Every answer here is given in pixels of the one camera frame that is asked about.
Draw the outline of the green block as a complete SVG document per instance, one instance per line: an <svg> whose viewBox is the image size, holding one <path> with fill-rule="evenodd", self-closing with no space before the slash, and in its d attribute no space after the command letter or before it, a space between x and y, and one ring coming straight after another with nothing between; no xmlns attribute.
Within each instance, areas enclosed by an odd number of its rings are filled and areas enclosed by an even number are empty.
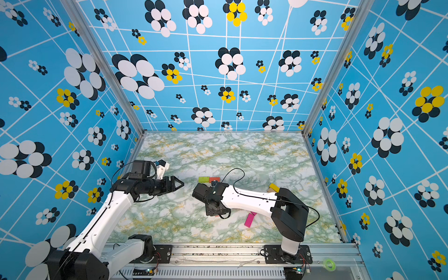
<svg viewBox="0 0 448 280"><path fill-rule="evenodd" d="M210 178L206 176L201 176L198 178L198 182L202 184L206 184L210 182Z"/></svg>

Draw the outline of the orange-red block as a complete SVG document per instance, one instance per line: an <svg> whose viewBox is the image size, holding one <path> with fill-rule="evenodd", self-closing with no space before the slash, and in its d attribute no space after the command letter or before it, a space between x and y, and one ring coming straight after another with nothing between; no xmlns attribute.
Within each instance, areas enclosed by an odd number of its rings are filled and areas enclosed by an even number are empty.
<svg viewBox="0 0 448 280"><path fill-rule="evenodd" d="M212 183L212 182L220 182L220 181L221 181L220 177L210 177L209 178L209 182L210 183Z"/></svg>

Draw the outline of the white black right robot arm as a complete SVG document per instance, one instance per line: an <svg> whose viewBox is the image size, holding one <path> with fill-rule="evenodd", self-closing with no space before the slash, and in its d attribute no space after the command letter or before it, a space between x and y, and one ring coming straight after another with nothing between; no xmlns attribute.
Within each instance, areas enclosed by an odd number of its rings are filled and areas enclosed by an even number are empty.
<svg viewBox="0 0 448 280"><path fill-rule="evenodd" d="M271 218L282 235L281 250L291 256L298 254L299 245L305 239L310 207L288 189L255 192L227 183L211 187L198 183L192 196L205 204L205 213L209 217L245 210Z"/></svg>

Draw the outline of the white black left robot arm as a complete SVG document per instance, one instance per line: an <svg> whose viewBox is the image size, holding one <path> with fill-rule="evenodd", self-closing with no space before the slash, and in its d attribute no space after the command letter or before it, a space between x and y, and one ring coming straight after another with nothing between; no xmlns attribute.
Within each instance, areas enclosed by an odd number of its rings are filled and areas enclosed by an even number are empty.
<svg viewBox="0 0 448 280"><path fill-rule="evenodd" d="M151 198L173 193L184 182L165 176L169 164L135 160L130 171L111 187L105 203L86 228L63 251L49 255L47 265L51 280L108 280L127 264L142 256L155 255L152 238L137 234L107 254L103 249L121 217L142 195Z"/></svg>

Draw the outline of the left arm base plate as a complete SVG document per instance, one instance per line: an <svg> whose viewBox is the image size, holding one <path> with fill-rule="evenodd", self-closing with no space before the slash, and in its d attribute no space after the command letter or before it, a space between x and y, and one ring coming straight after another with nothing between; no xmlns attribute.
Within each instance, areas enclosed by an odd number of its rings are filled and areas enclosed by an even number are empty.
<svg viewBox="0 0 448 280"><path fill-rule="evenodd" d="M142 264L169 264L172 256L172 245L154 245L153 248L143 252L136 261Z"/></svg>

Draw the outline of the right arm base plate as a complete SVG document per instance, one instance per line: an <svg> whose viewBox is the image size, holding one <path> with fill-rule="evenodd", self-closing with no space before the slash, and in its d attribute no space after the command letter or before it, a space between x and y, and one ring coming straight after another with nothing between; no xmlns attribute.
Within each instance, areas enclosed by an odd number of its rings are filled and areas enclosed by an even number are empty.
<svg viewBox="0 0 448 280"><path fill-rule="evenodd" d="M260 250L260 255L265 258L266 264L312 264L313 259L310 248L300 245L295 255L284 252L280 245L265 245Z"/></svg>

